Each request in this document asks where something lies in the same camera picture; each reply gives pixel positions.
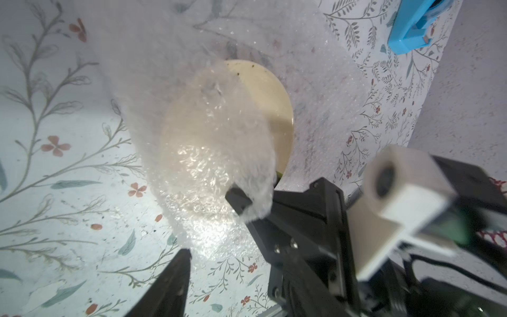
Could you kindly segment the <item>blue tape dispenser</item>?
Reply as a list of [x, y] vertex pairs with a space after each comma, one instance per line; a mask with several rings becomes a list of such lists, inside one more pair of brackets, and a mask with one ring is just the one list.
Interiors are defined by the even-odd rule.
[[453, 0], [403, 0], [397, 12], [388, 45], [397, 55], [425, 48], [432, 40], [428, 35], [430, 25]]

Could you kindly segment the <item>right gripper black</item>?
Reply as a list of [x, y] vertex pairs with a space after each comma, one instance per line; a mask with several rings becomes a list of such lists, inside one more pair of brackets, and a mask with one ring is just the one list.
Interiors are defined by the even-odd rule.
[[[506, 221], [506, 198], [478, 166], [430, 155], [458, 194], [424, 232], [455, 242], [501, 275], [505, 249], [479, 232]], [[361, 190], [356, 201], [363, 195]], [[416, 261], [452, 269], [499, 293], [506, 289], [458, 265], [409, 253], [401, 243], [368, 280], [356, 278], [343, 191], [325, 178], [305, 192], [276, 191], [270, 214], [248, 224], [271, 265], [267, 316], [505, 316], [506, 305], [431, 277]]]

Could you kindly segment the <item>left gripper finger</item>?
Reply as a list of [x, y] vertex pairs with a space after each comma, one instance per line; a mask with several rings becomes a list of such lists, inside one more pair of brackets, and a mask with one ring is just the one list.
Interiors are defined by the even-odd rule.
[[190, 286], [191, 252], [179, 250], [125, 317], [184, 316]]

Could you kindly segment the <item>cream plate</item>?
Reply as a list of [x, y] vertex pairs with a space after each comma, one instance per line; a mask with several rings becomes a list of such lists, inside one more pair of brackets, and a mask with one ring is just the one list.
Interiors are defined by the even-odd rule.
[[[161, 170], [167, 204], [183, 218], [265, 217], [294, 139], [289, 95], [267, 68], [232, 59], [199, 72], [167, 112]], [[231, 188], [247, 202], [236, 214]]]

